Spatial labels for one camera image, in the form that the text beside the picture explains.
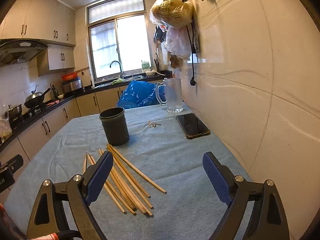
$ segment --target glass mug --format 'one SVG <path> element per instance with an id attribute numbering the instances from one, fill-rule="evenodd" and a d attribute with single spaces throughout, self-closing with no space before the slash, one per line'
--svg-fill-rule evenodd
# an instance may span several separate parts
<path id="1" fill-rule="evenodd" d="M 166 101 L 162 101 L 159 96 L 159 87 L 164 86 L 164 96 Z M 163 83 L 157 83 L 156 98 L 161 105 L 167 106 L 169 113 L 179 113 L 182 107 L 182 89 L 180 78 L 166 78 Z"/>

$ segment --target blue plastic bag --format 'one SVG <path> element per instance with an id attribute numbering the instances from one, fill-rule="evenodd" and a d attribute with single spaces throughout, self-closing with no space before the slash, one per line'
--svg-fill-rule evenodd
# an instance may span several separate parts
<path id="1" fill-rule="evenodd" d="M 163 87 L 160 87 L 159 95 L 161 100 L 165 101 Z M 153 105 L 159 105 L 156 99 L 156 84 L 136 80 L 129 84 L 117 103 L 118 107 L 124 109 Z"/>

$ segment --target mug handle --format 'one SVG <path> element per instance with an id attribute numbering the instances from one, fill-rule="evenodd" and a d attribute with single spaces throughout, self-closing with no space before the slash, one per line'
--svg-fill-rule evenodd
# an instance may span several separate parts
<path id="1" fill-rule="evenodd" d="M 157 86 L 156 86 L 156 98 L 159 104 L 161 105 L 165 105 L 167 103 L 167 101 L 162 101 L 159 95 L 159 87 L 163 87 L 163 86 L 164 86 L 163 83 L 157 83 Z"/>

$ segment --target red basket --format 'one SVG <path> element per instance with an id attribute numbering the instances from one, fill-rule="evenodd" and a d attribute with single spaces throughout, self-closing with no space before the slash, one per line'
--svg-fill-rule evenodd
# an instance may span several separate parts
<path id="1" fill-rule="evenodd" d="M 62 80 L 63 81 L 68 81 L 68 80 L 76 78 L 76 77 L 77 77 L 77 73 L 73 72 L 71 74 L 67 74 L 67 75 L 62 76 Z"/>

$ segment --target tiled wall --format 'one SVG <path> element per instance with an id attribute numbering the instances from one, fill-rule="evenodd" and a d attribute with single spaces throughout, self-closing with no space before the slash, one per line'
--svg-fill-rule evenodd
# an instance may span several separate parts
<path id="1" fill-rule="evenodd" d="M 251 178 L 274 180 L 298 240 L 320 206 L 320 33 L 299 0 L 216 1 L 192 0 L 197 85 L 191 64 L 175 75 Z"/>
<path id="2" fill-rule="evenodd" d="M 38 85 L 38 92 L 44 92 L 50 87 L 50 83 L 57 87 L 62 94 L 61 76 L 65 73 L 50 74 L 47 76 L 38 76 L 36 59 L 15 65 L 0 67 L 0 105 L 19 105 L 22 104 L 22 112 L 28 109 L 24 106 L 26 98 L 31 91 Z M 51 99 L 49 91 L 44 101 Z"/>
<path id="3" fill-rule="evenodd" d="M 151 6 L 155 0 L 145 0 L 146 5 L 146 25 L 147 25 L 147 31 L 149 35 L 149 41 L 151 44 L 151 49 L 153 55 L 156 52 L 156 47 L 153 43 L 153 35 L 155 26 L 150 22 L 149 20 L 149 11 Z M 91 72 L 91 62 L 90 62 L 90 54 L 89 54 L 89 37 L 88 37 L 88 27 L 87 27 L 87 8 L 83 7 L 76 11 L 76 46 L 74 48 L 74 57 L 75 57 L 75 71 L 78 71 L 79 69 L 90 67 L 90 69 L 83 71 L 84 75 L 78 74 L 81 79 L 84 82 L 84 79 L 86 80 L 85 83 L 87 83 L 87 80 L 90 80 L 90 73 Z"/>

